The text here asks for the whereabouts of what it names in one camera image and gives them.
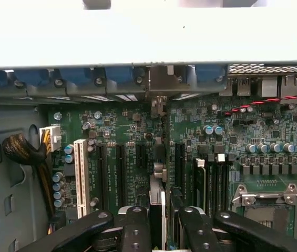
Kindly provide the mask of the white expansion slot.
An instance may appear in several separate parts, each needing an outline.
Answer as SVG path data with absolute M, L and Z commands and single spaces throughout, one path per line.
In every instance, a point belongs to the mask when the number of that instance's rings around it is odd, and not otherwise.
M 87 140 L 74 141 L 75 180 L 78 219 L 90 213 L 90 189 Z

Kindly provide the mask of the silver rear port block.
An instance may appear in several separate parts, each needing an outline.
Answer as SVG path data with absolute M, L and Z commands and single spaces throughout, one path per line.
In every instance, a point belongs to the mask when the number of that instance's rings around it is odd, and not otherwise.
M 283 76 L 280 85 L 280 97 L 297 96 L 297 76 Z
M 219 96 L 251 96 L 251 79 L 247 77 L 229 78 L 225 90 L 220 92 Z
M 261 83 L 261 97 L 276 97 L 278 90 L 277 78 L 263 78 Z

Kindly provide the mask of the open black PC case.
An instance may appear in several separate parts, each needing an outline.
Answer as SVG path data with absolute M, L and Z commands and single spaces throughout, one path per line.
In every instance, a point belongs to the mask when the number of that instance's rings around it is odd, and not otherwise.
M 0 0 L 0 252 L 69 225 L 55 209 L 55 151 L 39 138 L 52 108 L 151 103 L 152 67 L 197 64 L 229 65 L 252 96 L 277 78 L 280 97 L 282 77 L 297 76 L 297 0 Z M 106 78 L 121 66 L 145 68 L 142 84 Z M 60 68 L 90 68 L 92 81 L 67 88 Z M 15 69 L 48 69 L 49 83 L 23 83 Z M 120 238 L 100 234 L 85 252 L 119 252 Z

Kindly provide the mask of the short black expansion slot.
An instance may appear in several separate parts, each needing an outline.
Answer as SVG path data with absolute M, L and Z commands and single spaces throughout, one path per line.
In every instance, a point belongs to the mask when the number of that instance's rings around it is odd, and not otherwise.
M 146 146 L 142 143 L 136 144 L 136 164 L 137 168 L 146 168 Z

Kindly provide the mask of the green motherboard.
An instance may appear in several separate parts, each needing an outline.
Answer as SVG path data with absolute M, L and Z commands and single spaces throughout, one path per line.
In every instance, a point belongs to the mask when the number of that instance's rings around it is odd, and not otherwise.
M 209 215 L 209 162 L 224 153 L 228 162 L 228 206 L 237 185 L 254 191 L 283 189 L 297 184 L 297 96 L 267 97 L 189 94 L 172 102 L 172 137 L 186 145 L 184 197 L 178 210 L 193 206 Z M 116 145 L 126 146 L 127 205 L 150 212 L 152 135 L 159 127 L 151 116 L 151 103 L 61 105 L 49 111 L 52 126 L 60 126 L 62 146 L 52 156 L 55 209 L 61 221 L 78 220 L 74 141 L 87 140 L 90 212 L 102 209 L 97 168 L 97 145 L 107 148 L 109 210 L 115 216 L 118 203 Z M 136 144 L 146 146 L 146 168 L 136 164 Z M 181 249 L 178 236 L 169 237 L 168 250 Z

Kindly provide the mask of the CPU socket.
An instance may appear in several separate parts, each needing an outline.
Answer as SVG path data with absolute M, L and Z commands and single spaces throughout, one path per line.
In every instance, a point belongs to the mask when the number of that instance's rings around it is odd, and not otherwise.
M 230 210 L 297 239 L 297 184 L 256 192 L 240 183 L 231 196 Z

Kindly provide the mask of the empty black RAM slot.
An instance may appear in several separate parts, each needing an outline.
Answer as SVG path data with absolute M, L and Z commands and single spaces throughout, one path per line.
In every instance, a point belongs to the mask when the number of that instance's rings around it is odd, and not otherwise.
M 224 153 L 213 156 L 209 162 L 209 215 L 227 209 L 228 206 L 228 162 Z

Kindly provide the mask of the white power connector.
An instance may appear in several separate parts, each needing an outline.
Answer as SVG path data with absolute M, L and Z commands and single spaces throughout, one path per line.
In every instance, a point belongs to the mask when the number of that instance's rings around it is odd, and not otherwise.
M 45 144 L 46 153 L 57 151 L 62 146 L 60 126 L 48 126 L 39 129 L 40 143 Z

